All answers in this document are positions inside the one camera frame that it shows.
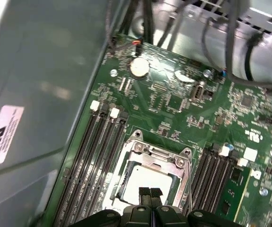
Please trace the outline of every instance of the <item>white slot latch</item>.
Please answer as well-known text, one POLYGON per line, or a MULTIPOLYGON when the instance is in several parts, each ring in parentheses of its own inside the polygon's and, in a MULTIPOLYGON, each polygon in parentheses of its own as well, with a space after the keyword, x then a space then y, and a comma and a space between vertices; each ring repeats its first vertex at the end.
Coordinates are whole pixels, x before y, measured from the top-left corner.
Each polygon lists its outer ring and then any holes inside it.
POLYGON ((97 111, 99 108, 99 102, 96 100, 93 100, 91 105, 90 105, 90 109, 93 111, 97 111))
POLYGON ((117 108, 112 108, 111 113, 110 113, 110 117, 111 118, 117 118, 119 114, 119 109, 117 108))
POLYGON ((248 160, 247 159, 245 159, 245 158, 240 158, 239 160, 238 160, 238 166, 247 166, 247 164, 248 164, 248 160))
POLYGON ((230 148, 223 146, 221 148, 221 152, 219 153, 219 155, 227 157, 229 155, 229 153, 230 153, 230 148))

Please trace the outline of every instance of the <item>black cable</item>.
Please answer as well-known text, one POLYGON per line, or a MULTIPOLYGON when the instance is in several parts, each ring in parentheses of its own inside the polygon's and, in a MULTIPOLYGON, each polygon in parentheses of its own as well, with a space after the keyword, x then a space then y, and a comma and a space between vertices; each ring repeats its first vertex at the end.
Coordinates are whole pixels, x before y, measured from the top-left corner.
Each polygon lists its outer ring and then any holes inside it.
POLYGON ((112 11, 112 0, 109 0, 108 5, 107 5, 106 19, 105 19, 105 30, 106 30, 107 42, 113 52, 121 51, 121 50, 127 49, 128 47, 132 46, 133 44, 128 43, 123 46, 115 47, 114 43, 112 42, 112 38, 111 38, 111 27, 110 27, 111 26, 111 11, 112 11))
POLYGON ((227 35, 226 35, 226 45, 225 45, 225 63, 226 63, 228 78, 236 84, 242 84, 242 85, 250 86, 250 87, 272 88, 272 83, 249 81, 249 80, 236 77, 232 73, 233 53, 234 53, 234 44, 235 44, 235 30, 237 27, 236 20, 238 19, 239 11, 240 11, 240 1, 230 0, 229 22, 228 22, 227 35))
POLYGON ((154 22, 152 0, 143 0, 143 14, 144 14, 144 40, 150 44, 153 44, 154 22))
POLYGON ((256 33, 247 42, 247 51, 245 54, 244 69, 245 69, 246 78, 250 81, 254 80, 253 75, 251 73, 251 68, 250 68, 251 55, 253 53, 254 47, 258 46, 258 44, 262 41, 262 39, 263 39, 263 33, 256 33))
POLYGON ((136 13, 136 10, 139 4, 139 0, 132 0, 131 3, 132 3, 132 9, 129 12, 127 12, 129 15, 128 15, 127 23, 125 26, 125 32, 124 32, 125 35, 128 35, 134 15, 136 13))
POLYGON ((131 14, 133 12, 134 4, 135 4, 135 1, 131 0, 129 6, 127 8, 127 12, 125 14, 125 17, 123 18, 122 23, 119 27, 119 30, 118 30, 119 33, 122 33, 123 30, 126 28, 129 18, 131 17, 131 14))
MULTIPOLYGON (((183 2, 180 6, 178 6, 178 8, 174 11, 174 14, 179 14, 180 12, 183 11, 183 9, 189 5, 189 4, 194 4, 196 3, 198 0, 185 0, 185 2, 183 2)), ((169 33, 170 33, 170 29, 172 28, 173 24, 174 24, 175 18, 174 17, 170 17, 167 25, 165 27, 164 33, 161 36, 157 46, 161 47, 165 41, 165 39, 168 37, 169 33)))

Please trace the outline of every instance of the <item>white label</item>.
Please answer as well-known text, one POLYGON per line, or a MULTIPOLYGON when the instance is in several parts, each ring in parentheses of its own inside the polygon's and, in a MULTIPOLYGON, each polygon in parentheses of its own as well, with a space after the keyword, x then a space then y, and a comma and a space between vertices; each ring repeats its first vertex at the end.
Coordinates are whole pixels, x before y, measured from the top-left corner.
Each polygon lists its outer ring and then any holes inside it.
POLYGON ((257 158, 257 155, 258 155, 257 150, 254 150, 254 149, 251 149, 251 148, 246 148, 245 151, 244 151, 243 158, 245 158, 245 159, 247 159, 249 161, 255 162, 255 159, 257 158))
POLYGON ((5 105, 0 111, 0 164, 5 161, 24 107, 5 105))

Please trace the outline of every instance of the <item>dimm slot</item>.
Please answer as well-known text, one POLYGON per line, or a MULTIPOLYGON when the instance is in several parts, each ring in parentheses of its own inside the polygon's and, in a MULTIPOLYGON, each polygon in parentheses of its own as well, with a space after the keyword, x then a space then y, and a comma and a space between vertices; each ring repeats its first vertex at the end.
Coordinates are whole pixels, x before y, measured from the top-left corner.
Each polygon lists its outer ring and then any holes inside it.
POLYGON ((89 148, 88 151, 86 151, 85 153, 85 158, 84 158, 84 163, 83 163, 83 166, 82 166, 82 171, 81 171, 81 175, 80 175, 80 178, 79 178, 79 181, 78 181, 78 184, 73 192, 73 195, 72 195, 72 200, 70 202, 70 205, 68 206, 68 209, 66 211, 66 215, 64 217, 64 220, 63 220, 63 223, 65 223, 65 226, 69 226, 71 224, 71 220, 72 220, 72 217, 74 215, 74 211, 75 211, 75 208, 76 208, 76 203, 78 201, 78 198, 79 198, 79 193, 83 187, 83 183, 84 183, 84 180, 85 180, 85 177, 86 177, 86 174, 88 172, 88 169, 91 165, 91 161, 92 161, 92 158, 93 158, 93 155, 94 155, 94 152, 98 146, 98 143, 102 137, 102 133, 103 133, 103 129, 105 127, 105 124, 107 122, 106 118, 105 118, 106 114, 105 113, 101 113, 100 117, 102 118, 102 120, 99 122, 99 125, 98 125, 98 129, 97 129, 97 133, 94 135, 94 139, 92 141, 92 144, 89 148))
POLYGON ((204 191, 204 193, 199 193, 197 204, 195 205, 194 209, 197 209, 197 207, 202 210, 204 209, 204 196, 208 194, 211 187, 213 186, 211 179, 213 177, 213 173, 217 172, 216 165, 217 165, 217 158, 215 156, 211 156, 209 168, 205 175, 205 179, 204 179, 204 183, 202 187, 202 191, 204 191))
POLYGON ((71 167, 70 172, 68 174, 65 189, 64 189, 64 191, 62 193, 61 199, 60 199, 58 207, 57 207, 56 218, 54 220, 54 225, 55 226, 59 226, 60 215, 61 215, 61 213, 63 211, 63 208, 64 208, 66 202, 70 198, 71 188, 74 187, 74 181, 72 180, 72 178, 74 178, 75 175, 77 174, 79 163, 81 162, 82 157, 84 155, 84 152, 82 152, 83 147, 86 146, 88 144, 89 140, 90 140, 91 134, 93 132, 93 129, 94 129, 94 126, 95 126, 95 123, 96 123, 97 116, 98 116, 97 111, 94 112, 91 115, 89 123, 88 123, 88 125, 86 127, 86 130, 85 130, 84 134, 83 134, 82 142, 81 142, 81 144, 79 146, 77 156, 75 157, 75 160, 73 162, 74 164, 71 167))
POLYGON ((90 201, 90 204, 88 205, 88 209, 86 211, 85 217, 88 217, 89 215, 91 215, 93 213, 94 209, 95 209, 97 200, 98 200, 99 195, 100 195, 101 190, 102 190, 102 185, 106 180, 107 174, 109 172, 109 169, 111 167, 113 159, 114 159, 114 157, 116 155, 117 148, 118 148, 118 146, 120 144, 120 140, 123 137, 122 133, 123 133, 123 130, 125 128, 125 123, 126 123, 126 121, 124 121, 124 120, 121 120, 120 123, 119 123, 119 129, 118 129, 117 135, 115 136, 113 146, 111 148, 110 153, 107 154, 109 156, 109 158, 107 159, 107 162, 104 163, 105 166, 102 168, 103 169, 102 175, 101 175, 101 177, 100 177, 100 179, 98 181, 98 184, 97 184, 96 188, 94 189, 95 194, 92 197, 92 199, 90 201))
MULTIPOLYGON (((217 159, 215 162, 215 166, 214 169, 221 169, 221 160, 217 159)), ((212 172, 212 176, 209 178, 209 183, 208 185, 214 185, 214 182, 217 182, 217 179, 220 177, 220 175, 217 174, 217 171, 213 171, 212 172)), ((202 207, 203 210, 209 211, 208 210, 208 206, 211 203, 213 197, 211 195, 213 195, 213 193, 217 191, 216 187, 209 187, 207 193, 205 194, 202 203, 200 204, 200 206, 202 207)))
POLYGON ((85 191, 83 192, 83 195, 81 196, 80 202, 77 204, 77 212, 74 217, 73 223, 75 223, 81 219, 81 216, 82 216, 82 213, 83 213, 83 210, 85 207, 84 204, 88 200, 88 198, 90 196, 90 192, 92 191, 91 189, 95 183, 96 176, 98 175, 98 171, 99 171, 100 166, 103 162, 103 156, 106 153, 106 150, 108 148, 108 144, 110 142, 114 127, 115 127, 115 122, 112 122, 111 126, 106 130, 106 133, 103 136, 101 150, 99 151, 98 157, 97 157, 96 161, 94 162, 94 166, 91 171, 91 175, 89 176, 89 180, 87 181, 86 186, 85 186, 85 191))
MULTIPOLYGON (((192 181, 193 209, 214 213, 220 201, 233 163, 227 157, 205 149, 200 158, 192 181)), ((183 214, 188 212, 188 199, 183 206, 183 214)))
POLYGON ((224 174, 222 175, 223 177, 220 179, 221 183, 220 183, 219 190, 214 197, 214 198, 216 198, 216 200, 214 201, 213 206, 212 206, 212 211, 211 211, 212 213, 215 213, 217 210, 221 194, 223 192, 223 189, 224 189, 225 184, 230 176, 232 169, 233 169, 233 164, 231 162, 227 161, 226 165, 225 165, 224 174))

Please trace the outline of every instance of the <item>motherboard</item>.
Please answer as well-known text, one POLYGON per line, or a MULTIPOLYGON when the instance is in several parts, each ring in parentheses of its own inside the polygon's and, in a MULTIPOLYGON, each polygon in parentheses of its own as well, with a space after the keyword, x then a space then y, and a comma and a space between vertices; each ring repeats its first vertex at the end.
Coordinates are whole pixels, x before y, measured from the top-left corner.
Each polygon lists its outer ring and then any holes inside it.
POLYGON ((272 93, 147 43, 107 52, 45 226, 120 213, 138 204, 139 187, 160 188, 163 204, 184 215, 272 226, 272 93))

